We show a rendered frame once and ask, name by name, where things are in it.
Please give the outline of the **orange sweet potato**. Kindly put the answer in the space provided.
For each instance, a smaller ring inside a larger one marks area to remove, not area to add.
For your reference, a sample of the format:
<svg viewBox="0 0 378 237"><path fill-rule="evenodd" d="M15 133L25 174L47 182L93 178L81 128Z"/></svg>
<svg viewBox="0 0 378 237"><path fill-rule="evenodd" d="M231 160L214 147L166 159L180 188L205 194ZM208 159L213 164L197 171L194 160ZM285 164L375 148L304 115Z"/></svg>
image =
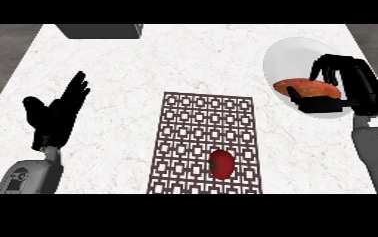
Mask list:
<svg viewBox="0 0 378 237"><path fill-rule="evenodd" d="M324 81L293 78L281 80L273 84L275 90L285 96L288 96L288 86L297 90L303 97L329 96L335 99L341 97L340 89Z"/></svg>

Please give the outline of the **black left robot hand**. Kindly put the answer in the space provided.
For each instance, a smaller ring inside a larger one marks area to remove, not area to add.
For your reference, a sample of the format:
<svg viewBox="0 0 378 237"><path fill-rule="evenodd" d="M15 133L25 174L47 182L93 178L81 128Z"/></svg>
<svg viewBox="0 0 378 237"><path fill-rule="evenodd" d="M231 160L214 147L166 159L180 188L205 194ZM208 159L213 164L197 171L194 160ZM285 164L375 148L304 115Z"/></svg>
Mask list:
<svg viewBox="0 0 378 237"><path fill-rule="evenodd" d="M22 100L27 122L34 128L34 139L31 148L40 151L52 146L62 148L68 142L77 114L90 93L86 74L80 71L62 93L49 106L37 97L28 96Z"/></svg>

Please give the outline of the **red tomato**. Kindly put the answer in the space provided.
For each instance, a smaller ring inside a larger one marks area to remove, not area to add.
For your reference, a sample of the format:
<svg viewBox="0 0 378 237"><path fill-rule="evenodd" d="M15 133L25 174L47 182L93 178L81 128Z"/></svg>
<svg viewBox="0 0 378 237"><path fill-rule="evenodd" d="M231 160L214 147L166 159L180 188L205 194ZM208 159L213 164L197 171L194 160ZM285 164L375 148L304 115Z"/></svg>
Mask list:
<svg viewBox="0 0 378 237"><path fill-rule="evenodd" d="M210 155L210 171L213 177L225 180L231 177L235 169L235 159L225 150L216 150Z"/></svg>

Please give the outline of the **white plate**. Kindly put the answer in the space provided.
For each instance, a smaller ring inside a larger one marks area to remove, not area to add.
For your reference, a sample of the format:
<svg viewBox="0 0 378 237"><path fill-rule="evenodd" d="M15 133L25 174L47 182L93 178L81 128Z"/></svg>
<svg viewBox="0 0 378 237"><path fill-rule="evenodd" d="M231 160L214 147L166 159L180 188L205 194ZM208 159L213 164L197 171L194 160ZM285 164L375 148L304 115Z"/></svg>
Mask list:
<svg viewBox="0 0 378 237"><path fill-rule="evenodd" d="M340 52L315 39L290 37L275 42L267 49L263 60L263 71L269 86L272 87L278 81L285 79L309 78L313 61L324 54L340 54ZM285 107L303 115L290 97L282 95L273 87L272 91Z"/></svg>

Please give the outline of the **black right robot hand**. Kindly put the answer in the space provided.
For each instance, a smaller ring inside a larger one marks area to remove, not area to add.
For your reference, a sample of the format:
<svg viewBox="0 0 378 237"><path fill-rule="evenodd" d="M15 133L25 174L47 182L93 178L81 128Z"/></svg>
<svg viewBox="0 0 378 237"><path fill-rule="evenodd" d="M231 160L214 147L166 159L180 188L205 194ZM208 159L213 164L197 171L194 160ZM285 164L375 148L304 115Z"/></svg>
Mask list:
<svg viewBox="0 0 378 237"><path fill-rule="evenodd" d="M304 113L334 113L350 107L358 116L378 115L378 78L366 61L352 56L325 54L313 62L309 79L315 81L318 75L322 75L324 81L337 86L335 72L341 75L347 99L329 96L303 97L296 88L288 87L298 110Z"/></svg>

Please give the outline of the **dark grey box appliance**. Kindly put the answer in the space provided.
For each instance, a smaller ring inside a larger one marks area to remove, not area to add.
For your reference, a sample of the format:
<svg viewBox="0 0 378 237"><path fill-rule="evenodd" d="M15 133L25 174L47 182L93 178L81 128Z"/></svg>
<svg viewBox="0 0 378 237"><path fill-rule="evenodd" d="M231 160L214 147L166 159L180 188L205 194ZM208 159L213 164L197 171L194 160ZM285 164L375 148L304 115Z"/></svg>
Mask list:
<svg viewBox="0 0 378 237"><path fill-rule="evenodd" d="M70 39L139 39L142 24L58 24Z"/></svg>

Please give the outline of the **brown patterned placemat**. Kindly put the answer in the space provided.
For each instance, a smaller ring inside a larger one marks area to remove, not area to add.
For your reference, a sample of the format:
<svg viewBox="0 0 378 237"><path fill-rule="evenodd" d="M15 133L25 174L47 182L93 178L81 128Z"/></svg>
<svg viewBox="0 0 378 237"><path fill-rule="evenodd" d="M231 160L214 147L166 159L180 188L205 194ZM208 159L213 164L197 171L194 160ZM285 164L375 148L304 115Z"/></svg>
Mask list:
<svg viewBox="0 0 378 237"><path fill-rule="evenodd" d="M219 180L210 155L233 156L231 177ZM260 194L262 174L250 97L167 92L148 181L149 194Z"/></svg>

